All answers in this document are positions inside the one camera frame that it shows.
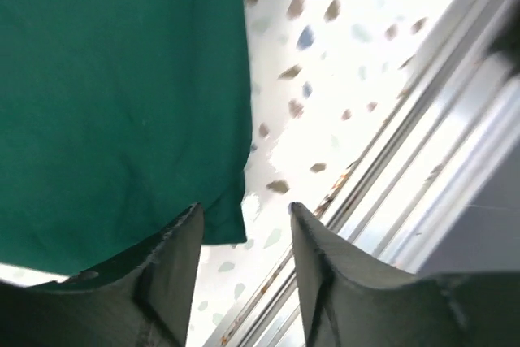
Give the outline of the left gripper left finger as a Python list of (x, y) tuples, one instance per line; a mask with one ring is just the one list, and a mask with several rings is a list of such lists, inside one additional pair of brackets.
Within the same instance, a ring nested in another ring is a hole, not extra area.
[(63, 282), (1, 284), (3, 346), (184, 346), (204, 214), (194, 204), (160, 232)]

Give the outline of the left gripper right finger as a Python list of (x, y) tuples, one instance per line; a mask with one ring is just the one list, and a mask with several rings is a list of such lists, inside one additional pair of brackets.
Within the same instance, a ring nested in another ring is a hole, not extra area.
[(308, 346), (517, 346), (519, 274), (426, 278), (396, 269), (290, 206), (301, 318)]

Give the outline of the green surgical cloth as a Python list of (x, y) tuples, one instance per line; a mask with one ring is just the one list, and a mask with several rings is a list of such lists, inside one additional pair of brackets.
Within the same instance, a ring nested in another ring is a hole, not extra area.
[(1, 0), (1, 260), (62, 275), (200, 203), (245, 242), (243, 0)]

